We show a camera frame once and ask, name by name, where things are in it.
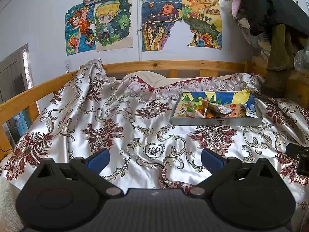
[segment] plastic bag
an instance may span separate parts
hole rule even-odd
[[[309,73],[309,39],[306,48],[297,52],[294,58],[294,66],[301,73]]]

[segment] wall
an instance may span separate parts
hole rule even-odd
[[[0,0],[0,61],[28,43],[30,66],[34,85],[78,69],[91,59],[101,58],[103,63],[138,60],[137,0],[132,0],[133,48],[105,52],[83,52],[66,56],[64,15],[82,0]],[[248,61],[253,49],[247,44],[230,16],[231,1],[221,1],[222,49],[191,48],[192,33],[184,21],[176,22],[171,37],[162,51],[143,52],[142,60],[196,59],[242,62]],[[45,107],[50,97],[39,102]]]

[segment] bedspread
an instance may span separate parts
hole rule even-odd
[[[100,175],[124,192],[129,187],[187,192],[211,175],[201,163],[204,148],[248,163],[265,157],[296,200],[291,228],[298,231],[306,226],[309,177],[296,173],[297,161],[286,156],[285,147],[289,143],[309,146],[307,110],[286,99],[265,98],[259,75],[178,79],[171,84],[148,78],[136,73],[117,81],[106,75],[101,60],[90,61],[56,93],[14,153],[0,163],[1,176],[22,188],[46,157],[64,163],[107,148],[110,163]],[[170,124],[181,92],[243,89],[259,98],[261,126]]]

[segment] white pipe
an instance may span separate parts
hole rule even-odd
[[[138,60],[142,60],[142,18],[141,0],[137,0],[137,34],[138,34]]]

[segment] white fur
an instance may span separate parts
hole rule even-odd
[[[23,225],[15,209],[15,200],[20,189],[0,177],[0,231],[19,232]]]

